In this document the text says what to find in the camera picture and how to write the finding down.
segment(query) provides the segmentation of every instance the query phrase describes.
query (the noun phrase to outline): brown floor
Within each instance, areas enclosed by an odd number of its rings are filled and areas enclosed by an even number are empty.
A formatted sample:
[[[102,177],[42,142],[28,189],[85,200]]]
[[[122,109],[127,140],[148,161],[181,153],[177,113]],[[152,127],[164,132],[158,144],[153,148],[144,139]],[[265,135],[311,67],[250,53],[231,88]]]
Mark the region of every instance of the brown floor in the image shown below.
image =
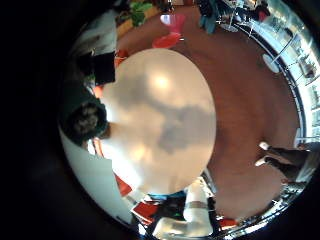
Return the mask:
[[[197,7],[176,7],[187,16],[183,27],[192,61],[208,81],[217,111],[215,149],[208,164],[218,189],[217,211],[242,219],[262,211],[279,194],[282,175],[269,166],[255,167],[263,156],[258,143],[292,147],[298,115],[286,80],[264,64],[264,51],[242,33],[217,27],[208,35],[197,25]],[[152,40],[168,33],[155,16],[130,30],[118,49],[132,55],[152,47]]]

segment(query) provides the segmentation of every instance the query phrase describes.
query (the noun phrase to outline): leg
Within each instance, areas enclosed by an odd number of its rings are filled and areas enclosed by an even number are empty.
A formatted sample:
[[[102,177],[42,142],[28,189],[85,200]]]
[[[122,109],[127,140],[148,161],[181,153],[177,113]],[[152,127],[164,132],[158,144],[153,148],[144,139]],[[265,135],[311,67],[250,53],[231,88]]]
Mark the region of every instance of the leg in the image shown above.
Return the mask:
[[[269,147],[267,152],[283,157],[297,167],[301,167],[309,155],[306,150],[288,150],[274,147]]]
[[[246,16],[248,15],[248,10],[244,9],[244,8],[236,8],[236,13],[239,14],[240,18],[242,19],[242,21],[245,20]]]
[[[266,157],[265,161],[267,164],[278,169],[290,181],[294,181],[299,174],[300,168],[294,165],[281,163],[272,157]]]

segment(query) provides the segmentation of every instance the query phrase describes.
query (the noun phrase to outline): dark shirt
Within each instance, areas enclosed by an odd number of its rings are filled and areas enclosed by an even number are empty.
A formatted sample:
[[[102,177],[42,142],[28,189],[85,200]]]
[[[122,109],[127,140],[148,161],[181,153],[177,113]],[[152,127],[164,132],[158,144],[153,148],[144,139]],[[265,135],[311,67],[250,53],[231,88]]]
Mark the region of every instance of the dark shirt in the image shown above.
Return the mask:
[[[256,21],[259,20],[259,12],[263,12],[266,16],[270,16],[270,11],[268,8],[264,5],[258,5],[251,13],[252,13],[252,18]]]

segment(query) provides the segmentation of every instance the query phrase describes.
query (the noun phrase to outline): hand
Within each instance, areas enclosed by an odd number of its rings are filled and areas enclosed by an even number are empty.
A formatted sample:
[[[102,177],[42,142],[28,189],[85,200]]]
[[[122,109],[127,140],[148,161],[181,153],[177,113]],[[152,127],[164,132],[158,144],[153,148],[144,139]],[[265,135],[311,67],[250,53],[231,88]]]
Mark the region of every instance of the hand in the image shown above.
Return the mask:
[[[307,148],[307,145],[305,143],[299,143],[297,146],[298,150],[305,150]]]
[[[288,185],[289,184],[289,180],[286,178],[281,179],[281,184],[282,185]]]

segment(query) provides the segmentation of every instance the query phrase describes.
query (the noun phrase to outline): table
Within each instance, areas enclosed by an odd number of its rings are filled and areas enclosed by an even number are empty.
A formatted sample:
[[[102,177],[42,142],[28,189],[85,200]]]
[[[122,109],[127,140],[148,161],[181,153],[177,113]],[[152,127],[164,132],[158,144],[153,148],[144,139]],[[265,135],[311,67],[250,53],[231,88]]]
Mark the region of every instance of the table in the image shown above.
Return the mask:
[[[101,140],[103,154],[133,189],[172,194],[205,170],[216,113],[205,78],[188,58],[168,49],[138,52],[119,65],[101,100],[111,130]]]

